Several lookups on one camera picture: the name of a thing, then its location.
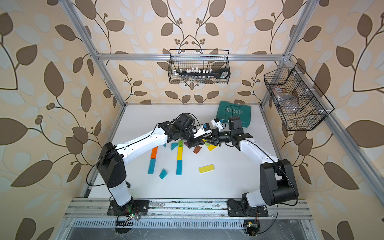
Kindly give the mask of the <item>long yellow block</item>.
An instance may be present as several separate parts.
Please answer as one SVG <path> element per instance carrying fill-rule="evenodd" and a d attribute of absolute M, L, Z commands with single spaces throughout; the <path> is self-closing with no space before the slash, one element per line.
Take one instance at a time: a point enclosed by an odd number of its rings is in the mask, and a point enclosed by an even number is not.
<path fill-rule="evenodd" d="M 183 147 L 178 147 L 177 160 L 181 161 L 182 159 L 183 159 Z"/>
<path fill-rule="evenodd" d="M 203 166 L 199 168 L 199 173 L 200 174 L 207 173 L 207 172 L 213 171 L 214 169 L 215 169 L 214 165 Z"/>
<path fill-rule="evenodd" d="M 213 149 L 215 149 L 217 146 L 214 146 L 214 145 L 209 145 L 209 146 L 207 146 L 207 149 L 209 150 L 209 151 L 212 151 Z"/>

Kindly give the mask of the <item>brown wooden block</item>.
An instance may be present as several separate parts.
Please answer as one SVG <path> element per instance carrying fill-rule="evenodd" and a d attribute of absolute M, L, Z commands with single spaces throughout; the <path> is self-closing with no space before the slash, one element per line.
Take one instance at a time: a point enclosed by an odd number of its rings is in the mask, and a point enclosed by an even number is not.
<path fill-rule="evenodd" d="M 198 154 L 201 149 L 202 149 L 202 147 L 196 146 L 195 149 L 194 149 L 194 153 Z"/>

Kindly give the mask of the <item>long teal block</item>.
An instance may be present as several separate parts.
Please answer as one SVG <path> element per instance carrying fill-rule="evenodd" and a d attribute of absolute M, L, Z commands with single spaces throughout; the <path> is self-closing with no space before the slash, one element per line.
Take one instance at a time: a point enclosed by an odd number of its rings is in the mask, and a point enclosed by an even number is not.
<path fill-rule="evenodd" d="M 149 164 L 148 174 L 153 174 L 154 173 L 155 166 L 156 166 L 156 159 L 151 159 L 150 160 L 150 164 Z"/>
<path fill-rule="evenodd" d="M 176 175 L 181 176 L 182 175 L 182 167 L 183 167 L 183 161 L 182 160 L 177 160 L 177 170 L 176 170 Z"/>

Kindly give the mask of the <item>orange long block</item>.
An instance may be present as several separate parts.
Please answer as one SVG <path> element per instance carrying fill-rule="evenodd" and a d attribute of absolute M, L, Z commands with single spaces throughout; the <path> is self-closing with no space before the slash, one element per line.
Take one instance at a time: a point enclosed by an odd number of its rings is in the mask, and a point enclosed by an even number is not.
<path fill-rule="evenodd" d="M 151 152 L 151 159 L 156 159 L 157 157 L 157 152 L 158 152 L 158 147 L 155 147 L 152 149 L 152 152 Z"/>

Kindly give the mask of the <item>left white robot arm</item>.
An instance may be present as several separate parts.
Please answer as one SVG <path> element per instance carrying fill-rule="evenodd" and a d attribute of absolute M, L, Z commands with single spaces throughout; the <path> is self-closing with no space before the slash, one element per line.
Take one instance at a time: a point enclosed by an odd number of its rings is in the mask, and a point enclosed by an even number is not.
<path fill-rule="evenodd" d="M 113 145 L 106 143 L 101 150 L 98 160 L 93 165 L 104 180 L 113 200 L 110 206 L 119 216 L 130 216 L 139 213 L 134 208 L 134 199 L 127 184 L 126 165 L 138 156 L 160 145 L 172 141 L 188 140 L 194 135 L 193 129 L 197 119 L 194 115 L 182 113 L 171 121 L 155 125 L 149 133 L 126 143 Z"/>

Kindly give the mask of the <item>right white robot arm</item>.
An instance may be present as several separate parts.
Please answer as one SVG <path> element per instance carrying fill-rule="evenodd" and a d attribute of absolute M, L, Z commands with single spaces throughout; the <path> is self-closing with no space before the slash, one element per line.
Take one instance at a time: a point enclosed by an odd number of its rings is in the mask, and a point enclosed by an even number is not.
<path fill-rule="evenodd" d="M 206 141 L 215 146 L 221 144 L 235 147 L 259 166 L 259 188 L 244 193 L 240 200 L 241 211 L 245 216 L 256 216 L 261 208 L 278 204 L 288 205 L 287 201 L 298 201 L 299 191 L 292 164 L 286 159 L 264 150 L 253 138 L 245 133 L 239 117 L 229 118 L 229 130 L 225 131 L 222 121 L 211 121 L 213 128 Z"/>

